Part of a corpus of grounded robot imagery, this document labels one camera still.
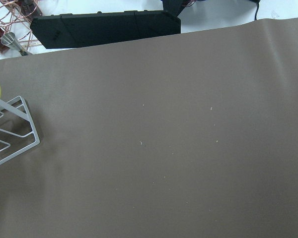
white surface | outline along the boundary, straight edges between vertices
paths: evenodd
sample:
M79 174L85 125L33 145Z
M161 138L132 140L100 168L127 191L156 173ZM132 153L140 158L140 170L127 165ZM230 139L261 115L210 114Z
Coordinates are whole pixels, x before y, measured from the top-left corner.
M160 0L40 0L39 6L45 15L62 13L121 12L128 10L162 10ZM179 15L181 32L192 32L236 26L254 20L256 4L248 0L206 0L197 1ZM288 19L298 17L298 0L261 0L257 19ZM34 54L51 52L43 46L33 47ZM0 59L18 57L12 50Z

wire basket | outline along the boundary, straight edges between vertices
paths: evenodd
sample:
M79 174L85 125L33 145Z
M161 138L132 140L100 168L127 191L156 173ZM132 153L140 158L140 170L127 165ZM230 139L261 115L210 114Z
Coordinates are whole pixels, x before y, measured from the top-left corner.
M40 143L26 101L0 99L0 165Z

white floor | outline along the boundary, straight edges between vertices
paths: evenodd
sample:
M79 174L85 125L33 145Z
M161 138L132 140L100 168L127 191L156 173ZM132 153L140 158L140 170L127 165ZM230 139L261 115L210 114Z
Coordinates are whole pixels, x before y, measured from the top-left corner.
M121 12L127 10L162 10L160 0L39 0L45 15L62 13ZM254 20L256 4L248 0L197 1L179 15L181 32L192 32L245 24ZM257 19L298 17L298 0L261 0ZM43 46L33 47L34 54L50 52ZM0 59L18 57L13 50L0 54Z

silver cone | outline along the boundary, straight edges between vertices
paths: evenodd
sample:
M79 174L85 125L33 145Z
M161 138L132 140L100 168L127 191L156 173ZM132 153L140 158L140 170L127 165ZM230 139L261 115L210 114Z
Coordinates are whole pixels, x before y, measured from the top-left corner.
M13 32L7 32L1 37L1 43L8 46L10 49L19 51L22 56L31 55L30 52L26 51L18 42Z

brown table surface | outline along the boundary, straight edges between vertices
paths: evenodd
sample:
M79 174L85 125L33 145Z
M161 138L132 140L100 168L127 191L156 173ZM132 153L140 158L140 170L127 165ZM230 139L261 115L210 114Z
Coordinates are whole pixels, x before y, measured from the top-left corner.
M298 18L0 60L41 143L0 238L298 238Z

